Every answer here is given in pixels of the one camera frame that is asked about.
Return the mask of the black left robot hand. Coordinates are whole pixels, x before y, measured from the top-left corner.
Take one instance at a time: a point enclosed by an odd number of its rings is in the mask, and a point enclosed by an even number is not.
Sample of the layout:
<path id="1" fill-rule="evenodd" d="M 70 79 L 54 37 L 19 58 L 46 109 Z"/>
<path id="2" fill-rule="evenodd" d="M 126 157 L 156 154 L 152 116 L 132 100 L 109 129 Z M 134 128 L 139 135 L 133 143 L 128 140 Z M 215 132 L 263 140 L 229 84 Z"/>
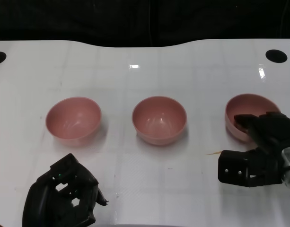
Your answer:
<path id="1" fill-rule="evenodd" d="M 108 201 L 97 179 L 69 153 L 40 176 L 29 189 L 24 227 L 88 227 L 95 223 L 96 204 Z"/>

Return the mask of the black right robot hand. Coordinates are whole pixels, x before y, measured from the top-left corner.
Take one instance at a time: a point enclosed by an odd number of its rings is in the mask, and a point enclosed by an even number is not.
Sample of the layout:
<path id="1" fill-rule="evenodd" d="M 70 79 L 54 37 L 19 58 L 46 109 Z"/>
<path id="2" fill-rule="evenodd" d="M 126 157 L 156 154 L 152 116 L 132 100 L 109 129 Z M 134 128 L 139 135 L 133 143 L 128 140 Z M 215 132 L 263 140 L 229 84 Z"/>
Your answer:
<path id="1" fill-rule="evenodd" d="M 281 112 L 260 116 L 238 114 L 234 120 L 266 154 L 276 157 L 285 148 L 290 148 L 290 118 Z"/>

